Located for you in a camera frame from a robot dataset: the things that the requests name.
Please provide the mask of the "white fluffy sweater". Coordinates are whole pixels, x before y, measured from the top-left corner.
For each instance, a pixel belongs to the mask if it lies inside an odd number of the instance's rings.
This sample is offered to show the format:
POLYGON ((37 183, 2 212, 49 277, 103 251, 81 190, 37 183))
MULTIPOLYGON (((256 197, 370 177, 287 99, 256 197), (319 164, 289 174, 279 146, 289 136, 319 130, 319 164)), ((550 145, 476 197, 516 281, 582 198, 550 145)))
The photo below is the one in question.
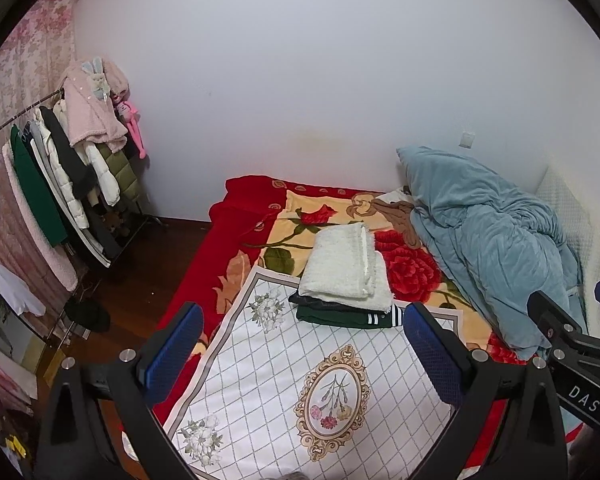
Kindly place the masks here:
POLYGON ((358 310, 391 310, 385 260, 364 223, 329 226, 315 235, 298 293, 358 310))

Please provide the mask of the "clothes rack with hanging clothes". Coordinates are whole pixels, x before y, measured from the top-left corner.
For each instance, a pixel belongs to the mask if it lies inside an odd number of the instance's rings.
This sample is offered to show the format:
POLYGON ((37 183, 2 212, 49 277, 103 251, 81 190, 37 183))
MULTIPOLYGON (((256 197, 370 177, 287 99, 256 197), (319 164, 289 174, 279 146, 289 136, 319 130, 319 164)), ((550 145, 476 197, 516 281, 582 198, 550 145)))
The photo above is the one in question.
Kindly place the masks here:
POLYGON ((125 151, 113 153, 105 143, 70 145, 65 93, 59 89, 22 110, 0 127, 19 134, 36 170, 50 190, 68 237, 58 246, 68 263, 85 264, 70 292, 86 289, 85 280, 111 268, 151 216, 140 208, 140 188, 118 177, 120 166, 109 166, 125 151))

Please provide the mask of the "white checkered headboard cover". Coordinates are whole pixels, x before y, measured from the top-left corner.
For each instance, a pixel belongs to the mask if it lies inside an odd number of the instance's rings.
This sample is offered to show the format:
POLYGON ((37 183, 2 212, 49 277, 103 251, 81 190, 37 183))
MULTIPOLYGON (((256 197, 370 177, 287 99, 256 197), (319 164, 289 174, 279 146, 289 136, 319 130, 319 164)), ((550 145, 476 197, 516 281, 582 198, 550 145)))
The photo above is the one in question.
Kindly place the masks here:
POLYGON ((600 222, 585 206, 584 199, 552 166, 547 167, 535 194, 554 209, 567 244, 579 260, 586 325, 592 336, 600 338, 600 303, 594 295, 595 285, 600 281, 600 222))

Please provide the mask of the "light blue quilt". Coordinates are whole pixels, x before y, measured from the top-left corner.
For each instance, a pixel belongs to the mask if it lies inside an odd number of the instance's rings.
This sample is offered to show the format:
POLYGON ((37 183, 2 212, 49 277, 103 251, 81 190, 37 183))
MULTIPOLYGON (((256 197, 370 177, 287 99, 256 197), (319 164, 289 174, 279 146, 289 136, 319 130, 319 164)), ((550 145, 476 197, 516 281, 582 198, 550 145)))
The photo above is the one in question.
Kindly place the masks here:
POLYGON ((398 157, 417 235, 518 359, 548 346, 528 315, 532 292, 586 325, 580 264, 547 203, 470 157, 426 146, 398 157))

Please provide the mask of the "white floral grid bedsheet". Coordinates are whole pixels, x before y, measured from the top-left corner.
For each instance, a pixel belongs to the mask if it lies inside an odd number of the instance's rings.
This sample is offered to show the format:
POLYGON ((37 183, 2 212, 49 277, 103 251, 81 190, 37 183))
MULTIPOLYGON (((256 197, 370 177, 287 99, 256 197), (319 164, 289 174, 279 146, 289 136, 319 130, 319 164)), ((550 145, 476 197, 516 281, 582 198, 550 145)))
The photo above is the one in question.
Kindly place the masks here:
POLYGON ((448 423, 402 327, 299 321, 297 280, 250 271, 164 423, 201 479, 405 479, 448 423))

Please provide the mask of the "dark green striped garment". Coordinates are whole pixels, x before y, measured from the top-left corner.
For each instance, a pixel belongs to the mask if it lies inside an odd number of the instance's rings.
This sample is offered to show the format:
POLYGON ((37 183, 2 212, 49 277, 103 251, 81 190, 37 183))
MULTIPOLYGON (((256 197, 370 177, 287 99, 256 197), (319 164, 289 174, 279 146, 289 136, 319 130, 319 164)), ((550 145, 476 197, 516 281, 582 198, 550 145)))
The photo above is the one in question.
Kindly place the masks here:
POLYGON ((355 328, 356 330, 383 330, 402 325, 403 309, 393 306, 388 313, 378 313, 362 310, 344 312, 299 306, 296 318, 298 321, 317 325, 355 328))

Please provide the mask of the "red floral blanket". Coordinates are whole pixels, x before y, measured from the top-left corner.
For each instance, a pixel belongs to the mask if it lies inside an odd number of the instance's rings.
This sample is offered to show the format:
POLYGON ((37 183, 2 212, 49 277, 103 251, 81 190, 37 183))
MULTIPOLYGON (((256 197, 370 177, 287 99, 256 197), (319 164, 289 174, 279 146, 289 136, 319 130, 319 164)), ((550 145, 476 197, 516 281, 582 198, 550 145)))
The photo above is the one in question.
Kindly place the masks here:
POLYGON ((199 304, 204 329, 166 400, 154 409, 163 429, 250 271, 259 267, 287 274, 298 286, 316 233, 335 224, 362 222, 375 234, 395 306, 403 309, 419 300, 469 348, 489 352, 500 362, 516 362, 426 249, 408 246, 407 214, 376 193, 240 177, 227 182, 224 200, 211 208, 210 218, 210 232, 173 299, 174 304, 199 304))

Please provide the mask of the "pink fluffy hanging garment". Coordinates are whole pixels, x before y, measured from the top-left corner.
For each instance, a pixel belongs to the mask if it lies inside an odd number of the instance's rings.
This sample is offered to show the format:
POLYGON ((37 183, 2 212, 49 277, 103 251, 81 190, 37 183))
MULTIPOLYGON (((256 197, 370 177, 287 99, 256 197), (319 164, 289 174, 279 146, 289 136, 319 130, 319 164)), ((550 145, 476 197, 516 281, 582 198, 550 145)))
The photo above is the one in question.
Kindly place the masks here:
POLYGON ((126 144, 128 129, 117 118, 114 96, 125 96, 130 87, 124 73, 100 56, 71 62, 60 76, 64 92, 71 146, 81 142, 106 144, 117 153, 126 144))

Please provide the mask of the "pink patterned curtain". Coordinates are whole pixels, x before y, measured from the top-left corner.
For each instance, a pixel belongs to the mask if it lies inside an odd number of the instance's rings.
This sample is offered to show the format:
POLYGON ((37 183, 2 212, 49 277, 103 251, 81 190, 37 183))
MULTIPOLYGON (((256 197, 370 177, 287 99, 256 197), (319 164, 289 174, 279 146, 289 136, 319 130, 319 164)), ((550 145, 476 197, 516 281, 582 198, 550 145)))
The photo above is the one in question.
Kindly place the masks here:
POLYGON ((67 289, 40 254, 24 222, 5 168, 9 119, 58 89, 74 57, 76 0, 38 0, 0 49, 0 264, 44 299, 67 289))

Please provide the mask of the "white wall socket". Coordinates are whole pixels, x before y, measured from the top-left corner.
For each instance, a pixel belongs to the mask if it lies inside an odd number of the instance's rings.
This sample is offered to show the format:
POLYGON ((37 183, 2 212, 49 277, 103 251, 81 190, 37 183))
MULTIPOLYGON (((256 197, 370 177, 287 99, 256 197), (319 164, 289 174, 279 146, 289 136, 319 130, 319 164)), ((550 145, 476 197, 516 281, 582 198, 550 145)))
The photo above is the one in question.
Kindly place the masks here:
POLYGON ((460 147, 467 148, 469 150, 470 148, 472 148, 472 144, 474 144, 475 137, 475 133, 470 131, 464 131, 462 133, 462 136, 460 137, 460 147))

